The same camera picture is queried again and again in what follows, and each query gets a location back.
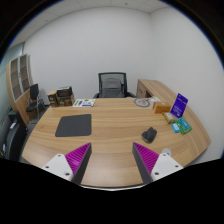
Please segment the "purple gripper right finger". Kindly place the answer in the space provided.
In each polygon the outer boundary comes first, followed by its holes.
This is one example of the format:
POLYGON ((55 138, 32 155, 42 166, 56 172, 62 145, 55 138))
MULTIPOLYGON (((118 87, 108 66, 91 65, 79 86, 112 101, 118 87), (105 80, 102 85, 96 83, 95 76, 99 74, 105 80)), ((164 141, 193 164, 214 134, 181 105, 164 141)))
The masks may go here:
POLYGON ((167 152, 158 154, 136 142, 132 153, 144 184, 149 184, 182 169, 167 152))

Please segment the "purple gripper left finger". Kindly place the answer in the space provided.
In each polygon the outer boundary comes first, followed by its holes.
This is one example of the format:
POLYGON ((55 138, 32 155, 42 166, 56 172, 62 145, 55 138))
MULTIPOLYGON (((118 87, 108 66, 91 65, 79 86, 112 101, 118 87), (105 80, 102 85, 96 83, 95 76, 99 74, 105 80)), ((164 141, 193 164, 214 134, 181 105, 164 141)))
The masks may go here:
POLYGON ((42 169, 80 185, 91 153, 91 143, 87 143, 66 155, 56 154, 42 169))

